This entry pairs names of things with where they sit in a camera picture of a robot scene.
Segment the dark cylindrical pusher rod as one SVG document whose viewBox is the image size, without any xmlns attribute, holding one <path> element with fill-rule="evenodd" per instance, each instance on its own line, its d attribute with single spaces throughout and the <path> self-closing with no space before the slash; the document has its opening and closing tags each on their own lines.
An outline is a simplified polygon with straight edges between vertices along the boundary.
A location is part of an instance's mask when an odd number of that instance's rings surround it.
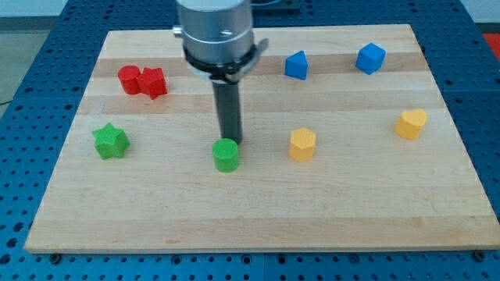
<svg viewBox="0 0 500 281">
<path fill-rule="evenodd" d="M 212 82 L 220 136 L 240 144 L 243 139 L 240 95 L 237 84 Z"/>
</svg>

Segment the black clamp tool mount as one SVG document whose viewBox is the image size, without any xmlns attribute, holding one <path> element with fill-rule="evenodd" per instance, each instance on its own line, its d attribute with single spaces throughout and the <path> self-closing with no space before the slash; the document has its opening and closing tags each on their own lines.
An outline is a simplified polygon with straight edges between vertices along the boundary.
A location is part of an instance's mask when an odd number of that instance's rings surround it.
<svg viewBox="0 0 500 281">
<path fill-rule="evenodd" d="M 185 47 L 184 58 L 194 75 L 217 84 L 237 84 L 256 67 L 262 53 L 269 47 L 269 39 L 264 38 L 253 44 L 239 60 L 224 64 L 212 64 L 196 59 Z"/>
</svg>

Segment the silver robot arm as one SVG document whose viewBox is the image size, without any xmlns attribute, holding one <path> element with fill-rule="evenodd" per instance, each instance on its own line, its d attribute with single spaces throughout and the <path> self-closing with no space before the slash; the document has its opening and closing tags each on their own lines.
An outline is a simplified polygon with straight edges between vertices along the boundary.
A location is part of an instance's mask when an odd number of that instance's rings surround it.
<svg viewBox="0 0 500 281">
<path fill-rule="evenodd" d="M 257 65 L 269 40 L 255 41 L 250 0 L 176 0 L 182 40 L 191 71 L 212 84 L 220 136 L 241 143 L 239 82 Z"/>
</svg>

